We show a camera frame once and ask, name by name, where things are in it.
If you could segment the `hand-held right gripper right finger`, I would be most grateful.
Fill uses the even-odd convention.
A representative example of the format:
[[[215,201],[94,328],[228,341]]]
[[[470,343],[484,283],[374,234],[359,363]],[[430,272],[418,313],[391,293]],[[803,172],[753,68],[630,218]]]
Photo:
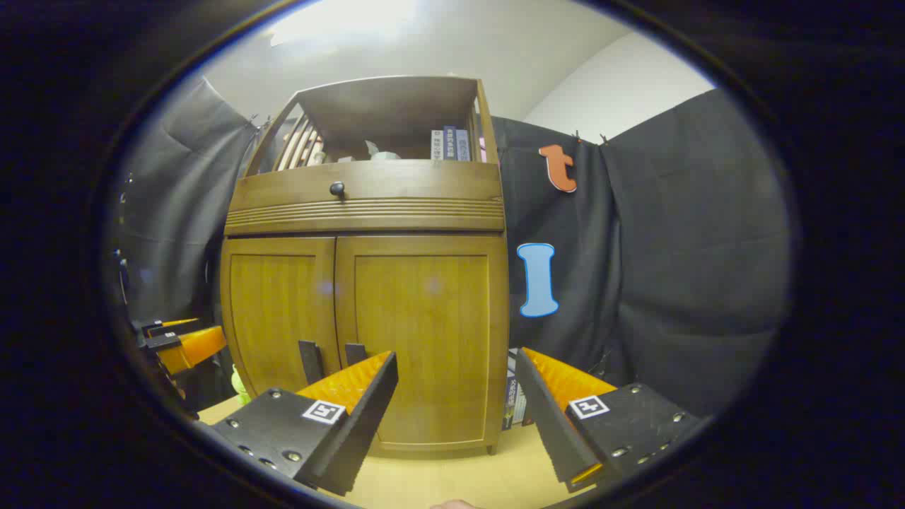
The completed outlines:
[[[518,349],[515,360],[527,412],[557,480],[571,493],[637,476],[702,423],[642,383],[615,387],[528,348]]]

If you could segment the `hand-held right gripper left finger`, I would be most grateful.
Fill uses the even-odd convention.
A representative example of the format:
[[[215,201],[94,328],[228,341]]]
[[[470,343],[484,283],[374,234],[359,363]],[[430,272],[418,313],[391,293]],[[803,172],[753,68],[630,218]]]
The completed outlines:
[[[399,380],[384,351],[290,391],[272,387],[211,426],[211,437],[271,476],[346,495]]]

